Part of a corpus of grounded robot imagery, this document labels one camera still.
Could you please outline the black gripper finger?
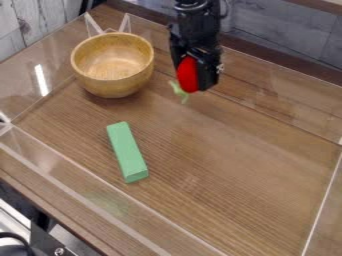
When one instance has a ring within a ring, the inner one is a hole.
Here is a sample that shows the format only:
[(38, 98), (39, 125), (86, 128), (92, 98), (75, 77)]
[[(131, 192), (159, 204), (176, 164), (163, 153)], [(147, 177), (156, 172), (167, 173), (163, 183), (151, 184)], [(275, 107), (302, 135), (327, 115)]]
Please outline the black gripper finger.
[(206, 91), (218, 84), (221, 74), (221, 51), (196, 50), (199, 90)]
[(174, 68), (178, 68), (184, 55), (184, 47), (179, 44), (179, 41), (176, 40), (170, 41), (170, 53), (171, 53)]

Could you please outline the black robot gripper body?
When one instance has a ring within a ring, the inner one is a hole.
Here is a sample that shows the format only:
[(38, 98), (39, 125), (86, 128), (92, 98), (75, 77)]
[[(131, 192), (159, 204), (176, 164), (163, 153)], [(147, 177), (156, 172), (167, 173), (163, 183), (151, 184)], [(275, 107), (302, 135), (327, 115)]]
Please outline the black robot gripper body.
[(221, 0), (175, 0), (176, 21), (170, 24), (171, 52), (219, 51)]

